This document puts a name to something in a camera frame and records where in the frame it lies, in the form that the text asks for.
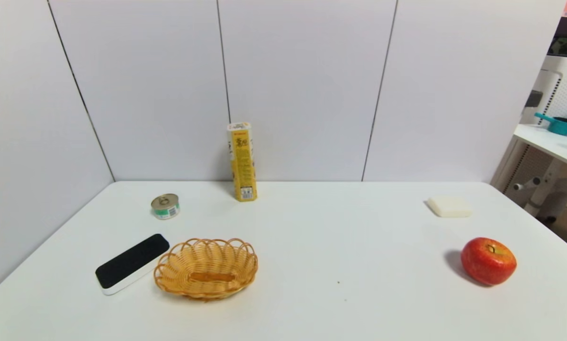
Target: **barcode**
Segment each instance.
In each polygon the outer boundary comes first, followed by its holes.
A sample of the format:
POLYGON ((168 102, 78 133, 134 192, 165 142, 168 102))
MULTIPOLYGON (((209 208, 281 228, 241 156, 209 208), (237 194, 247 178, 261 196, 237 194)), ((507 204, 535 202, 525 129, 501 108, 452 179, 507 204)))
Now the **barcode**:
POLYGON ((253 190, 251 187, 242 187, 242 199, 253 198, 253 190))

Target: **white stand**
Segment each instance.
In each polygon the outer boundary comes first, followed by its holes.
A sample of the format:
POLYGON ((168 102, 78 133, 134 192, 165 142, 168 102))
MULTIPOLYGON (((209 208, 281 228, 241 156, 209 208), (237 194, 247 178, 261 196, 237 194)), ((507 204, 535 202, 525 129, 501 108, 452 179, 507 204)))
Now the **white stand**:
POLYGON ((547 196, 555 185, 559 177, 559 171, 561 170, 563 162, 559 159, 553 158, 550 162, 547 172, 545 172, 542 182, 538 185, 532 197, 528 199, 528 203, 525 204, 525 211, 527 211, 532 216, 536 216, 542 207, 542 204, 547 199, 547 196))

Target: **tin can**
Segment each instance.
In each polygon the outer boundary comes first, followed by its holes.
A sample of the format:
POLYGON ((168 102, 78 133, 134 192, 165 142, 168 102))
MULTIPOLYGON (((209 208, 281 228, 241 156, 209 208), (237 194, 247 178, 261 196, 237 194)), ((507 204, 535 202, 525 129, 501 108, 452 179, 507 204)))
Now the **tin can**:
POLYGON ((175 217, 180 212, 178 196, 175 194, 163 194, 156 197, 151 203, 153 213, 159 219, 169 219, 175 217))
POLYGON ((229 155, 238 201, 253 201, 256 192, 256 170, 253 165, 252 126, 247 122, 233 123, 227 127, 229 155))

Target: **can lid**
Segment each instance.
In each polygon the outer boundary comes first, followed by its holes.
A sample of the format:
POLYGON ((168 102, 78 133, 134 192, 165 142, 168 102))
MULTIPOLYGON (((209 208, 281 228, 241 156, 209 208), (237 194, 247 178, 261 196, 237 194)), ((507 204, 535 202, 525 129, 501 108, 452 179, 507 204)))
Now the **can lid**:
POLYGON ((178 196, 175 194, 163 194, 153 199, 151 207, 153 209, 168 209, 178 203, 178 196))

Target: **teal pot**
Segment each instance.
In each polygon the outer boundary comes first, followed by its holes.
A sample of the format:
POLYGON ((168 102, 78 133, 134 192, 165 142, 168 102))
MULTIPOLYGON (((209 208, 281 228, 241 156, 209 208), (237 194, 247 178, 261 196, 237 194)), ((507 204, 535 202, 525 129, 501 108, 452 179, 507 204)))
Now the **teal pot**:
POLYGON ((549 126, 547 128, 548 131, 555 134, 567 136, 567 118, 549 117, 539 112, 534 114, 534 116, 549 121, 549 126))

